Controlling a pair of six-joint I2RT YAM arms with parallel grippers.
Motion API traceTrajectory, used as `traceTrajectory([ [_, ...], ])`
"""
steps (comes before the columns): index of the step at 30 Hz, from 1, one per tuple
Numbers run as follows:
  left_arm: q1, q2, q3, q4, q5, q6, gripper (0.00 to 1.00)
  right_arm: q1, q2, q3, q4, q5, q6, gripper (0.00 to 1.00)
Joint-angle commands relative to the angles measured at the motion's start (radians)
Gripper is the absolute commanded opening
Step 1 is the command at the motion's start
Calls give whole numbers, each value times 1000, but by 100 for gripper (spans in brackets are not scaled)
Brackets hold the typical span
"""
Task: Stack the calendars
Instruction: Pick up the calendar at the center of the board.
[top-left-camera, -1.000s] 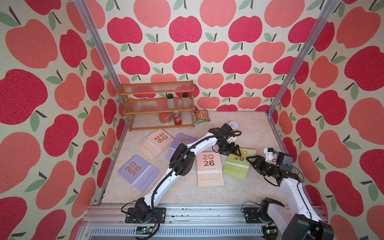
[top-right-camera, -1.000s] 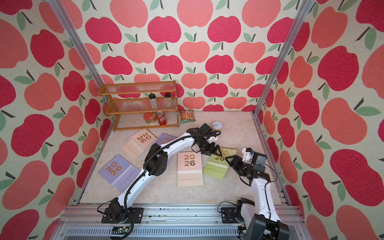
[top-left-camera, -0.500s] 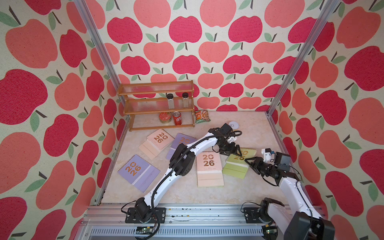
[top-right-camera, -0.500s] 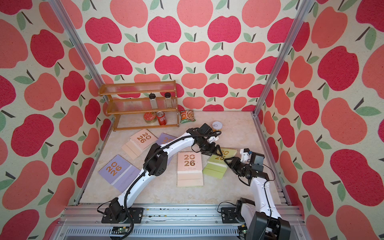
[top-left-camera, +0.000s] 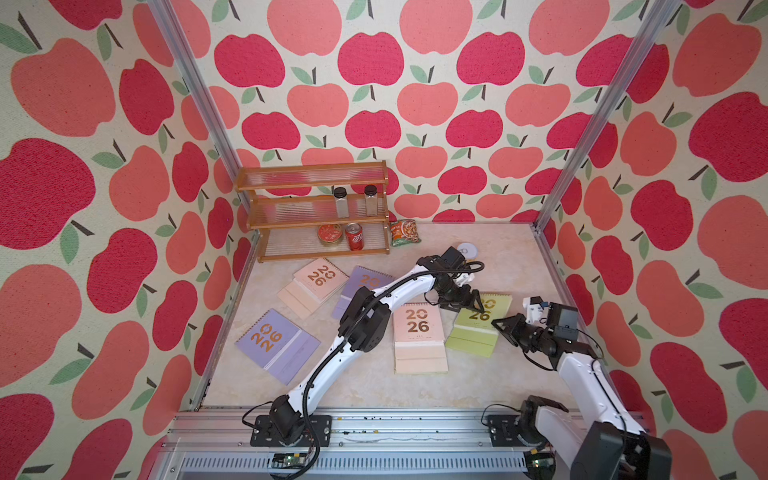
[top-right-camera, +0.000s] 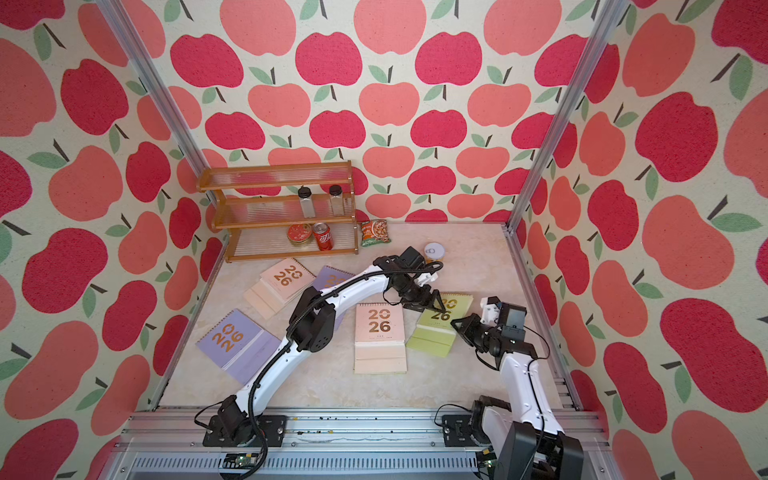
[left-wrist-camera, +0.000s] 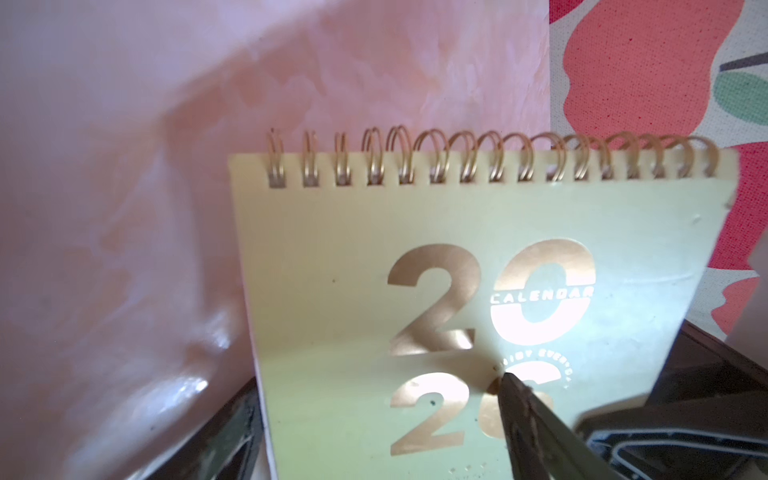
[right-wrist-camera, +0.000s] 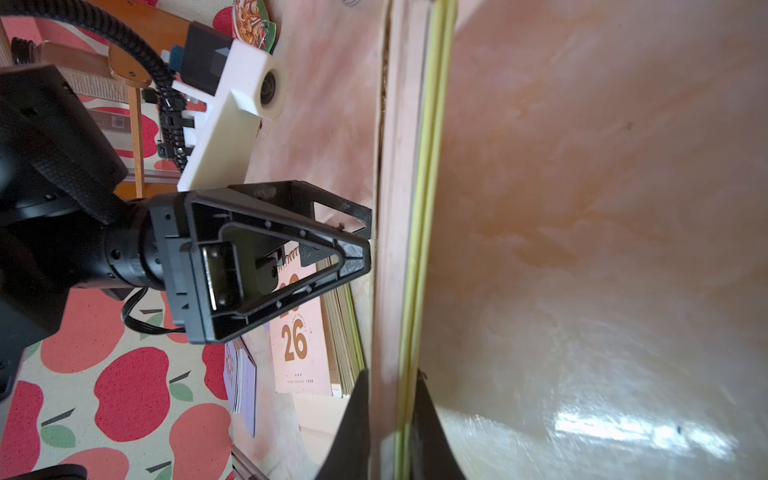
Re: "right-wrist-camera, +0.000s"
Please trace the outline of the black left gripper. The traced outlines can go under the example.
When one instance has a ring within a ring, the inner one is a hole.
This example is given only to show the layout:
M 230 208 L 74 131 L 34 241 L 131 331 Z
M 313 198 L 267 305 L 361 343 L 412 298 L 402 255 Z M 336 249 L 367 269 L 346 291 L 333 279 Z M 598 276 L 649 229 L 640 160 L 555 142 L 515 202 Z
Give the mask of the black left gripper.
M 371 269 L 372 210 L 306 181 L 231 185 L 126 202 L 102 240 L 124 325 L 221 344 Z M 173 326 L 133 309 L 163 291 Z

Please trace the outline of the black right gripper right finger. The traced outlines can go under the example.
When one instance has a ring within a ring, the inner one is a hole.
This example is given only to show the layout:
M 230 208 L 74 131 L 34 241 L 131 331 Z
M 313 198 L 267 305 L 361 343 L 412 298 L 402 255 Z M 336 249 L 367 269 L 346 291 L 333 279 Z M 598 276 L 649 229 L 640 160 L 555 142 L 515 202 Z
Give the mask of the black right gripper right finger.
M 429 394 L 426 375 L 417 372 L 410 433 L 410 478 L 415 480 L 465 480 L 448 443 Z

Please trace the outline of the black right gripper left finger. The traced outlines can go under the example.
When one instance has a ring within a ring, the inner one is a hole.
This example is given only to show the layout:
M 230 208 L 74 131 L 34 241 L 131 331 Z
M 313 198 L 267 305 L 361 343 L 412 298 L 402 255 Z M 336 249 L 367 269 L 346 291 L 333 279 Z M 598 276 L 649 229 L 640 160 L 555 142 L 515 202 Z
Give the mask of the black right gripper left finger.
M 316 480 L 368 478 L 370 457 L 369 371 L 357 377 L 339 429 Z

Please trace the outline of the pink calendar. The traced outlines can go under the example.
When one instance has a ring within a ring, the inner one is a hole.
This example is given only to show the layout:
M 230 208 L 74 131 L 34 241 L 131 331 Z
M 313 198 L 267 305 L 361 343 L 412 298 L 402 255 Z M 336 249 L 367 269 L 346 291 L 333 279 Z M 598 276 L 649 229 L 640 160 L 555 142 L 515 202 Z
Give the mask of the pink calendar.
M 406 276 L 433 14 L 432 1 L 389 1 L 382 54 L 370 361 L 372 479 L 396 474 Z
M 278 393 L 352 394 L 365 358 L 349 285 L 270 321 L 269 332 Z

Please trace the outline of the green calendar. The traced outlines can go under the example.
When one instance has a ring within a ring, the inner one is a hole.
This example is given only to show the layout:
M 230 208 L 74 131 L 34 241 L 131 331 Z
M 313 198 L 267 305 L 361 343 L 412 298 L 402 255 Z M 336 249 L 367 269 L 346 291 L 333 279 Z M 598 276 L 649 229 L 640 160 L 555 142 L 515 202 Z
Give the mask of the green calendar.
M 406 276 L 403 331 L 400 351 L 400 392 L 397 408 L 396 479 L 410 477 L 410 433 L 420 353 L 426 271 L 433 223 L 435 192 L 451 48 L 458 14 L 455 1 L 432 1 L 432 30 L 424 75 L 424 103 L 419 149 L 419 167 L 411 217 L 408 273 Z

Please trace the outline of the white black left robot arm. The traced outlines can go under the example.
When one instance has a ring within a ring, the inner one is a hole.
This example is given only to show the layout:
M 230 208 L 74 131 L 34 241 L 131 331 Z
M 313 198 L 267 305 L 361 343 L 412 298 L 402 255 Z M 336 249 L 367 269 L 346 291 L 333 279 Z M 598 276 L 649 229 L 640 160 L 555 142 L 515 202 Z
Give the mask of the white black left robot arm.
M 1 71 L 1 394 L 56 333 L 69 292 L 166 293 L 174 332 L 222 344 L 370 271 L 372 213 L 304 181 L 247 184 L 260 122 L 282 109 L 273 57 L 199 23 L 172 65 L 86 1 L 5 1 L 5 17 L 89 30 L 149 74 L 175 192 L 124 201 L 127 170 L 57 67 Z

